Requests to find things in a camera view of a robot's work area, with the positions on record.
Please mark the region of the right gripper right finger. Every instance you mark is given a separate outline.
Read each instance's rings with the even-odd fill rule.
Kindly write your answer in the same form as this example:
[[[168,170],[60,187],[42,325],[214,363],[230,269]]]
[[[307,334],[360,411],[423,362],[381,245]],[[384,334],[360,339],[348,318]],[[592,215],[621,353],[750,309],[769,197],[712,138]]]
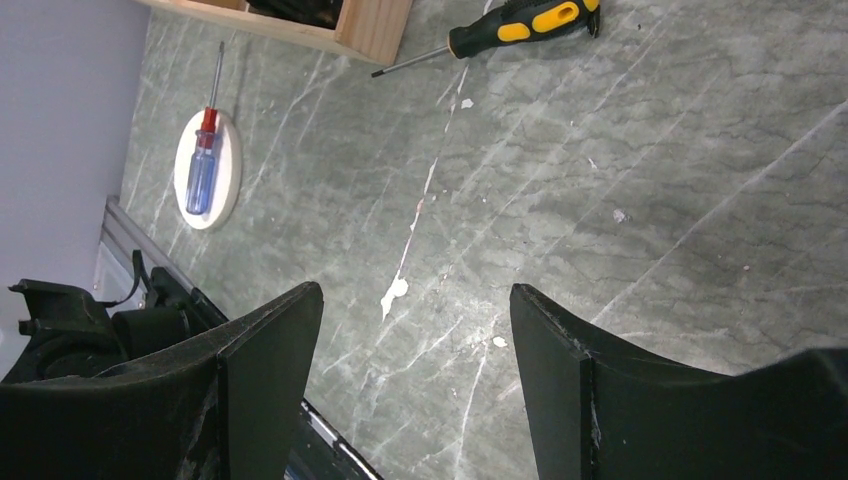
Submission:
[[[843,479],[847,352],[738,376],[672,361],[528,284],[510,321],[542,479]]]

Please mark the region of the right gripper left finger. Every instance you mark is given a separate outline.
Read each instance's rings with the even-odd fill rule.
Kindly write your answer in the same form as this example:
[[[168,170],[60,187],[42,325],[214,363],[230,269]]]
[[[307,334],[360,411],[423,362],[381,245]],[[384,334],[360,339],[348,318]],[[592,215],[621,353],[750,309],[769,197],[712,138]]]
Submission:
[[[2,477],[146,479],[159,454],[174,467],[211,376],[181,343],[90,378],[3,385]]]

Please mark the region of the black gold patterned tie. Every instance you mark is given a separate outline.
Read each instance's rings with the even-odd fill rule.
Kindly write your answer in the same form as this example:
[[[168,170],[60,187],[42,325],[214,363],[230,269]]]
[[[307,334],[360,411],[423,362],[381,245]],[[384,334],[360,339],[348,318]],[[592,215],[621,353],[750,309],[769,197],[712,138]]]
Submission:
[[[343,0],[247,0],[259,14],[315,27],[334,29]]]

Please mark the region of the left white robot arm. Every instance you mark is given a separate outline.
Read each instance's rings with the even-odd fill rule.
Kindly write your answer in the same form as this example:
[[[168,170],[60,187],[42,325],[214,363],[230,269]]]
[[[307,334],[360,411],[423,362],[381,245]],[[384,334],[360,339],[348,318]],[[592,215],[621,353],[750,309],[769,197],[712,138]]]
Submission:
[[[18,332],[28,342],[3,384],[94,377],[208,329],[183,301],[111,314],[107,302],[76,286],[22,279],[8,289],[24,297],[29,317]]]

